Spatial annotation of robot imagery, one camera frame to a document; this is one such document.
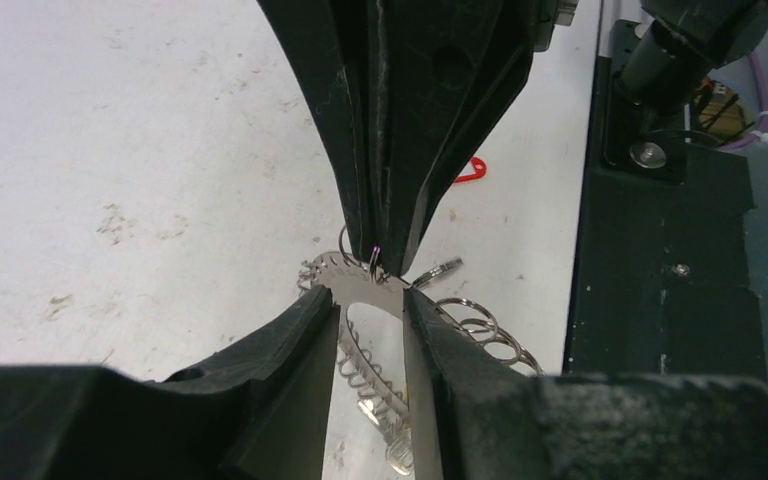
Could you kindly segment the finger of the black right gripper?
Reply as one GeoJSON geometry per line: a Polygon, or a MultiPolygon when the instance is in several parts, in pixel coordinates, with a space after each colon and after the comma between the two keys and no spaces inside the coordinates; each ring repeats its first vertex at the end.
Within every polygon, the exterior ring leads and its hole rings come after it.
{"type": "Polygon", "coordinates": [[[548,49],[557,1],[377,4],[377,265],[411,266],[443,195],[548,49]]]}
{"type": "Polygon", "coordinates": [[[337,185],[353,259],[380,265],[381,1],[262,1],[337,185]]]}

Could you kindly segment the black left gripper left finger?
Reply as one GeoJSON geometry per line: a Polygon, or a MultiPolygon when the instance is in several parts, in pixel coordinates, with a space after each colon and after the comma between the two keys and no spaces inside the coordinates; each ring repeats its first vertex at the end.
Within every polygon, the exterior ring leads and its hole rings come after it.
{"type": "Polygon", "coordinates": [[[0,479],[317,479],[338,317],[316,287],[161,382],[0,366],[0,479]]]}

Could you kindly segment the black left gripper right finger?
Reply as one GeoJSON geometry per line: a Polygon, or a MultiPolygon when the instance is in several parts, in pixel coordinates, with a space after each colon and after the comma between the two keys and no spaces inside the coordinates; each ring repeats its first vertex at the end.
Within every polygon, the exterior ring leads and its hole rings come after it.
{"type": "Polygon", "coordinates": [[[721,376],[526,376],[403,297],[419,479],[768,479],[768,388],[721,376]]]}

